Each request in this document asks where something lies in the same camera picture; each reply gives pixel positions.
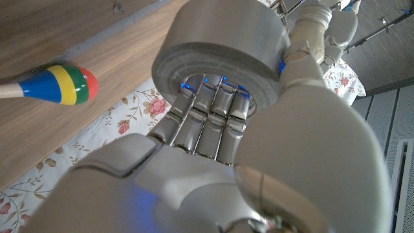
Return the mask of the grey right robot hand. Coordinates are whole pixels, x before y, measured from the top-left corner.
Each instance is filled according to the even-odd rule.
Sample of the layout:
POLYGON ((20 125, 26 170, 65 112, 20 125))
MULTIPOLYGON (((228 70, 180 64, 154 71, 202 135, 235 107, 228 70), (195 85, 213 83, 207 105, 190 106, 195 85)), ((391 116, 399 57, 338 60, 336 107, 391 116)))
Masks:
POLYGON ((24 232, 388 232, 380 145, 290 56, 277 102, 256 115, 226 166, 140 134, 93 152, 58 183, 24 232))

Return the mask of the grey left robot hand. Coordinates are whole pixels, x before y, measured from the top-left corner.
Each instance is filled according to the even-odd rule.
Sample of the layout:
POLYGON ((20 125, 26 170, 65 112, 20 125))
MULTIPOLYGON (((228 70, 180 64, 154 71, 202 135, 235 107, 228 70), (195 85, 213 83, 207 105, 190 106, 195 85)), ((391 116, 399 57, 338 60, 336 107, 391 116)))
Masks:
POLYGON ((332 66, 339 61, 344 49, 353 39, 357 26, 358 18, 354 12, 332 12, 332 19, 325 31, 324 64, 332 66))

